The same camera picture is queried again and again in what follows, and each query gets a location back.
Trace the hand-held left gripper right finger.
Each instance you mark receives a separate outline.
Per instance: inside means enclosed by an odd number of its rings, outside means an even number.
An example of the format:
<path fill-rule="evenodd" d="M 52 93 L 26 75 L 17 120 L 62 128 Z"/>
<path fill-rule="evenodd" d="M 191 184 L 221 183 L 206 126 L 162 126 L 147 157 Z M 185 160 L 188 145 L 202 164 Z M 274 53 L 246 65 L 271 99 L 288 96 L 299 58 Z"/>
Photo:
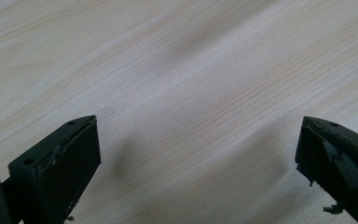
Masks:
<path fill-rule="evenodd" d="M 358 133 L 329 120 L 305 117 L 295 162 L 311 184 L 336 201 L 325 212 L 347 212 L 358 222 Z"/>

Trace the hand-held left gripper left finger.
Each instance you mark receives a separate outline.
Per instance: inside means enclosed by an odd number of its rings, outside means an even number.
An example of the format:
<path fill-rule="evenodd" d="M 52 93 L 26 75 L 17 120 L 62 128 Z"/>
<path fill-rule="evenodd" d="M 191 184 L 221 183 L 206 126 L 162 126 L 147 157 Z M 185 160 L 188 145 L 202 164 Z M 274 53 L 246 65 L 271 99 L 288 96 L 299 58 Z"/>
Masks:
<path fill-rule="evenodd" d="M 63 224 L 101 164 L 97 119 L 70 120 L 8 165 L 14 222 Z"/>

